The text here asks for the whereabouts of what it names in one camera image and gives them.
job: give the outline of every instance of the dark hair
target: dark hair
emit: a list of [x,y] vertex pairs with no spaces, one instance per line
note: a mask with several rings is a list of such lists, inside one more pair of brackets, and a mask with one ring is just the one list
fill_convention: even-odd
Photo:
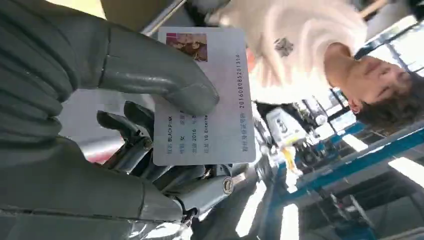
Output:
[[416,73],[410,73],[412,87],[407,94],[396,94],[389,99],[367,104],[356,113],[356,120],[385,136],[393,134],[402,128],[423,118],[424,81]]

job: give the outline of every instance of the yellow object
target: yellow object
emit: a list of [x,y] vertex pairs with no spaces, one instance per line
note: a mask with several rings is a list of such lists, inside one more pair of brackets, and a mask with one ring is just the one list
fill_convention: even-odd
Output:
[[287,169],[293,171],[296,167],[295,160],[292,157],[292,154],[287,150],[287,148],[281,149],[282,154],[285,157],[285,163],[287,164]]

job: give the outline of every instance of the man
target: man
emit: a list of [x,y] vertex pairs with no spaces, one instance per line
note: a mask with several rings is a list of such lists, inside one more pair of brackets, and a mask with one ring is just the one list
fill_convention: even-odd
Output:
[[287,104],[338,87],[357,119],[393,132],[421,114],[410,74],[400,67],[353,55],[367,26],[342,0],[231,0],[210,22],[246,34],[252,99]]

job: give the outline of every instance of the photo on id card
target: photo on id card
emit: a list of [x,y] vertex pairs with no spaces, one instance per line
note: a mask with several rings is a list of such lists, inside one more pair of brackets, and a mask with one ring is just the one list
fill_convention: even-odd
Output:
[[185,114],[160,98],[154,117],[158,166],[251,163],[256,158],[245,37],[235,28],[161,27],[159,41],[191,57],[218,91],[208,115]]

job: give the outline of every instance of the white id card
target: white id card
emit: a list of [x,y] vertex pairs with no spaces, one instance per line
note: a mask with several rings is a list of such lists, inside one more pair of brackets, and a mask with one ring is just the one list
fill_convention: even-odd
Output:
[[234,28],[161,27],[159,41],[193,57],[220,101],[209,115],[156,103],[153,162],[158,166],[250,163],[255,139],[246,44]]

